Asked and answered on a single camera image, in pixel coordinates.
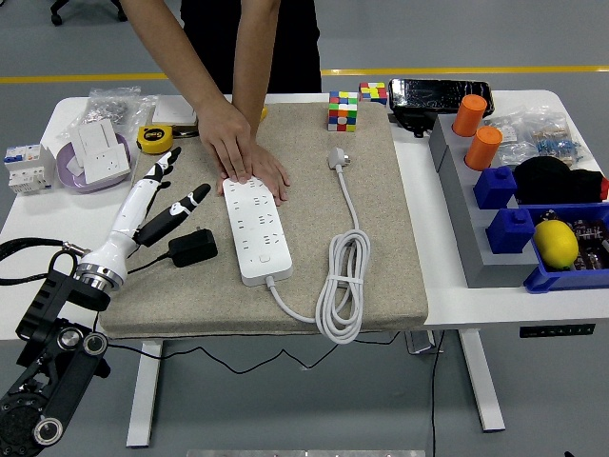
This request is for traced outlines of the person's right hand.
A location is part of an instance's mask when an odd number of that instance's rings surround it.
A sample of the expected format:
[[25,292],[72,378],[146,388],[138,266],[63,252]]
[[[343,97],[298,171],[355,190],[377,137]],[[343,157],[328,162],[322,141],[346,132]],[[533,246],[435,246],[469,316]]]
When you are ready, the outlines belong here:
[[264,101],[234,97],[228,102],[221,93],[207,95],[195,106],[199,134],[221,179],[244,182],[253,174],[252,149]]

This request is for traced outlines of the person's left hand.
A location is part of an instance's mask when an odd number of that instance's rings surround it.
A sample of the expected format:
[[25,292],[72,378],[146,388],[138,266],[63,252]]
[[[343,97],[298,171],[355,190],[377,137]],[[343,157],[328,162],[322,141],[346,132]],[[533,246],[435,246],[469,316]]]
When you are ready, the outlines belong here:
[[287,201],[290,183],[285,167],[270,151],[256,142],[249,148],[249,172],[265,184],[277,207]]

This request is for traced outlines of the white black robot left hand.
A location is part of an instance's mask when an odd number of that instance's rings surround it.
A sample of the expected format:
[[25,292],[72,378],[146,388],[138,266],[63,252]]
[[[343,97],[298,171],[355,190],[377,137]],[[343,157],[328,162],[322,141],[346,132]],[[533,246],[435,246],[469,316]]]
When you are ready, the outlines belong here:
[[139,246],[150,247],[178,228],[201,204],[211,190],[202,184],[172,203],[150,221],[145,218],[164,177],[173,170],[181,149],[167,152],[137,181],[120,207],[106,242],[87,253],[76,268],[76,279],[102,291],[117,290],[127,280],[127,258]]

